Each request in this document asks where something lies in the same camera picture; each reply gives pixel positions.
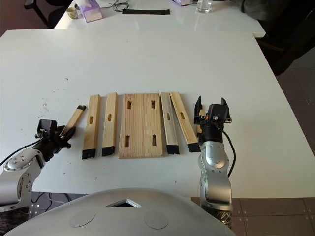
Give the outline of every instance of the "white tabletop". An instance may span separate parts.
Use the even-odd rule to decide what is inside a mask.
[[[122,15],[113,9],[103,8],[101,11],[104,19],[89,23],[85,22],[82,15],[79,15],[79,19],[72,20],[65,13],[55,29],[251,32],[256,38],[262,38],[265,35],[264,29],[257,20],[242,13],[239,6],[230,1],[214,1],[212,11],[209,14],[196,12],[196,5],[179,6],[171,0],[130,0],[130,9],[170,9],[171,14]]]
[[[191,122],[198,96],[205,107],[227,100],[233,197],[315,197],[315,158],[251,33],[15,30],[0,38],[0,56],[0,159],[34,141],[40,118],[66,124],[90,95],[103,96],[95,159],[81,160],[85,112],[72,148],[46,164],[34,191],[148,187],[198,196],[199,153],[188,151],[178,124],[180,155],[101,157],[106,94],[120,95],[119,134],[122,94],[178,91]]]

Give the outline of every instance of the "glass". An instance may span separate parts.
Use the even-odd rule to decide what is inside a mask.
[[[212,0],[198,0],[197,10],[200,13],[209,13],[211,9]]]

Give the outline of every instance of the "white wire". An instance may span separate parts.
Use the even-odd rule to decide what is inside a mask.
[[[65,204],[65,202],[63,202],[63,201],[57,201],[57,200],[51,199],[47,193],[45,193],[45,195],[46,195],[46,197],[47,197],[50,201],[53,201],[53,202],[55,202],[55,203],[62,203],[62,204]]]

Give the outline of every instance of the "wooden board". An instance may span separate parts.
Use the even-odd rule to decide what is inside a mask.
[[[74,111],[72,117],[68,121],[67,125],[64,127],[61,135],[64,135],[70,128],[74,127],[79,121],[81,115],[84,113],[86,106],[79,105],[77,109]]]
[[[102,156],[115,153],[117,128],[117,93],[110,93],[106,98],[106,112],[102,143]]]
[[[98,135],[98,120],[101,97],[99,95],[90,96],[87,125],[84,132],[84,143],[82,160],[95,157]]]
[[[171,92],[170,96],[189,151],[199,152],[200,147],[198,144],[197,136],[192,128],[191,122],[184,108],[181,96],[179,95],[178,92]]]
[[[159,94],[125,94],[119,158],[163,155]]]
[[[171,97],[168,92],[161,92],[164,130],[166,136],[166,149],[168,154],[179,154],[176,137],[174,116],[172,111]]]

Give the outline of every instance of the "black cable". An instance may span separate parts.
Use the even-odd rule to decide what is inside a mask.
[[[38,199],[39,199],[41,196],[43,196],[43,195],[44,195],[44,193],[41,193],[41,194],[37,197],[37,199],[36,199],[35,201],[33,201],[32,198],[31,198],[31,202],[32,202],[32,203],[37,203]]]
[[[49,206],[46,208],[45,212],[48,211],[48,209],[51,207],[52,204],[53,204],[53,201],[50,200],[50,204],[49,204]]]
[[[126,0],[124,2],[119,2],[120,0],[116,0],[116,2],[114,3],[110,3],[111,6],[109,7],[102,7],[102,8],[113,8],[114,11],[116,12],[122,12],[125,9],[129,8],[129,0]]]
[[[231,175],[231,173],[232,173],[232,171],[233,171],[233,169],[234,169],[234,166],[235,166],[236,153],[235,153],[235,149],[234,149],[234,146],[233,146],[233,144],[232,144],[232,141],[231,141],[230,137],[227,135],[227,133],[226,133],[224,130],[221,129],[221,131],[222,131],[222,133],[226,136],[228,142],[229,142],[230,145],[231,145],[232,151],[233,151],[233,163],[232,163],[232,166],[231,166],[230,171],[229,171],[228,174],[227,174],[227,176],[230,177],[230,175]]]
[[[13,156],[14,154],[16,154],[18,151],[20,151],[20,150],[22,150],[22,149],[25,149],[25,148],[27,148],[27,147],[29,147],[29,146],[31,146],[31,145],[37,144],[40,140],[37,140],[37,141],[34,142],[34,143],[25,145],[25,146],[23,146],[23,147],[17,149],[17,150],[14,151],[13,153],[11,153],[7,158],[5,158],[5,159],[1,162],[0,166],[2,166],[2,165],[4,164],[4,162],[6,162],[11,156]]]
[[[69,196],[67,193],[64,193],[64,195],[67,197],[68,202],[71,202],[71,198],[70,198],[70,196]]]

